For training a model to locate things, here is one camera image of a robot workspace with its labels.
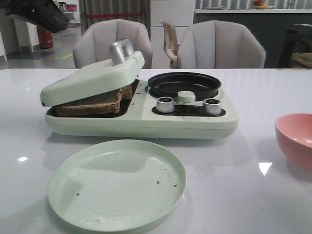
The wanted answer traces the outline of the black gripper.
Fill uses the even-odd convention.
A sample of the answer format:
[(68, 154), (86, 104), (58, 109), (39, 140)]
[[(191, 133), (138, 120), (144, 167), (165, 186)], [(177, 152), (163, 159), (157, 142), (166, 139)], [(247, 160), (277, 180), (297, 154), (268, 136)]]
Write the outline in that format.
[(32, 23), (57, 33), (67, 29), (69, 18), (52, 0), (2, 0), (0, 8), (6, 16)]

